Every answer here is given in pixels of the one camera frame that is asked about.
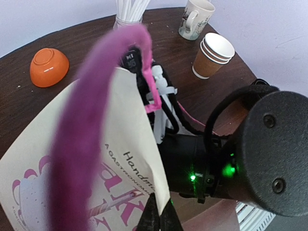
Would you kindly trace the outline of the paper cakes bag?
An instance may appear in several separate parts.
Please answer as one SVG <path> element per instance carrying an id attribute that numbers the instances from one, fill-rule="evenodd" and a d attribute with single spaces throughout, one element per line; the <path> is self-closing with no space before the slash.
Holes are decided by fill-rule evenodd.
<path id="1" fill-rule="evenodd" d="M 16 231 L 135 231 L 150 194 L 170 199 L 148 119 L 161 108 L 144 25 L 108 33 L 77 80 L 0 161 L 0 203 Z"/>

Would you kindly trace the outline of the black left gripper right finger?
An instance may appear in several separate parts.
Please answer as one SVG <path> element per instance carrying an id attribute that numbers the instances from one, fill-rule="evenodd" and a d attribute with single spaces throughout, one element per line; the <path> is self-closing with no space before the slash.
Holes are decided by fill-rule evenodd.
<path id="1" fill-rule="evenodd" d="M 172 204 L 172 201 L 168 201 L 160 216 L 160 230 L 183 231 L 182 225 Z"/>

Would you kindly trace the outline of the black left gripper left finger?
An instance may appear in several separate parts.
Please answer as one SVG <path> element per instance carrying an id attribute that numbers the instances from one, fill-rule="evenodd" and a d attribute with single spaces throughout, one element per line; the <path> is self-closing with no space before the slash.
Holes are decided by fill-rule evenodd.
<path id="1" fill-rule="evenodd" d="M 150 194 L 143 210 L 136 231 L 159 231 L 160 217 L 158 214 L 155 194 Z"/>

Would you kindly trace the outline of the orange plastic bowl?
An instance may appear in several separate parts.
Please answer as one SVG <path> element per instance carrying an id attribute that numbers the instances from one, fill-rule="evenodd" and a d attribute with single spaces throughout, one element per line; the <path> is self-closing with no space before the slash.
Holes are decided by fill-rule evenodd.
<path id="1" fill-rule="evenodd" d="M 43 48 L 32 58 L 29 73 L 35 86 L 47 88 L 60 82 L 68 70 L 69 60 L 61 51 Z"/>

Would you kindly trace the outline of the white ceramic mug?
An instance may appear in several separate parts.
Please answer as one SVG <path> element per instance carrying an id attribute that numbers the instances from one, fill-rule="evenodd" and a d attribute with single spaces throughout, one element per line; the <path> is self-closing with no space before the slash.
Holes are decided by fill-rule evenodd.
<path id="1" fill-rule="evenodd" d="M 179 35 L 187 40 L 197 40 L 215 9 L 210 0 L 189 0 L 178 29 Z"/>

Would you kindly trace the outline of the stack of brown paper cups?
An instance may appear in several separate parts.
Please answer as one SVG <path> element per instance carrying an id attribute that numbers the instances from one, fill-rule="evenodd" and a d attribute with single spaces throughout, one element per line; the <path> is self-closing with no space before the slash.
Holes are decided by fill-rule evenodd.
<path id="1" fill-rule="evenodd" d="M 226 38 L 217 33 L 207 33 L 200 42 L 192 71 L 198 78 L 208 79 L 228 64 L 234 55 L 235 48 Z"/>

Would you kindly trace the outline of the white stirrers in holder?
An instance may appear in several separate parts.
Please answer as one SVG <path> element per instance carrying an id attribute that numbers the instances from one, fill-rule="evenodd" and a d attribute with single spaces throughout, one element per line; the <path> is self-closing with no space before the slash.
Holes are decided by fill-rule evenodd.
<path id="1" fill-rule="evenodd" d="M 116 0 L 116 15 L 113 29 L 142 23 L 143 14 L 150 0 Z"/>

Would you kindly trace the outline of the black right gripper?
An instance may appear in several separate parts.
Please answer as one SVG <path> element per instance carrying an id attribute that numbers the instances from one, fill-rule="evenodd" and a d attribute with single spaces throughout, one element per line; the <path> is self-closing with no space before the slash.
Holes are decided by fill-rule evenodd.
<path id="1" fill-rule="evenodd" d="M 203 136 L 167 134 L 158 150 L 170 191 L 198 201 L 207 197 L 231 199 L 222 184 L 227 159 L 208 152 Z"/>

